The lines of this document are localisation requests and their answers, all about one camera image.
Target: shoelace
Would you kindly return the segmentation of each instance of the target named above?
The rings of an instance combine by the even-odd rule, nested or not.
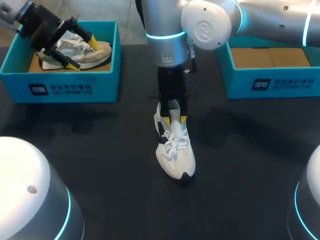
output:
[[[189,137],[186,136],[187,129],[185,129],[181,134],[175,134],[170,131],[165,131],[164,136],[168,141],[164,144],[165,153],[164,156],[170,161],[174,157],[177,159],[177,154],[179,150],[184,150],[188,148]]]
[[[82,49],[82,53],[86,52],[86,51],[93,51],[94,48],[92,46],[90,46],[88,43],[86,43],[85,41],[80,41],[81,39],[77,40],[77,42],[79,42],[79,44],[75,44],[73,45],[74,48],[80,48]]]

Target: gray floor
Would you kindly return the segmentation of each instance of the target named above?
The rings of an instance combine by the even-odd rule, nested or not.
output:
[[[79,20],[118,21],[122,44],[145,44],[146,33],[136,9],[135,0],[34,0],[62,20],[71,16]],[[0,47],[10,46],[14,34],[0,28]]]

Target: black table surface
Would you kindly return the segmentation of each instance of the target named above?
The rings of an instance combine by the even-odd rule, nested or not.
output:
[[[227,100],[217,56],[187,76],[196,178],[161,169],[157,68],[122,47],[119,101],[16,105],[0,82],[0,135],[38,147],[77,199],[87,240],[287,240],[286,211],[320,144],[320,98]],[[7,52],[0,49],[0,61]]]

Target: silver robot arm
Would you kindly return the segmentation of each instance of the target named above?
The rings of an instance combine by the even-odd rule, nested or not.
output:
[[[195,0],[185,5],[182,25],[195,44],[209,49],[219,47],[215,40],[234,35],[320,47],[320,3],[316,0]]]
[[[188,59],[188,37],[205,50],[235,35],[320,47],[316,0],[142,0],[142,8],[152,60],[159,67]]]

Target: teal box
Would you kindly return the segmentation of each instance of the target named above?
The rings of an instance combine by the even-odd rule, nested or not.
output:
[[[236,36],[217,50],[229,99],[320,96],[320,49],[305,47],[311,67],[236,68],[230,48],[295,48],[257,37]]]
[[[121,44],[116,21],[79,21],[97,41],[112,44],[110,71],[28,73],[35,51],[29,39],[16,35],[0,70],[0,77],[15,103],[116,102],[121,70]],[[43,95],[34,95],[31,88]]]

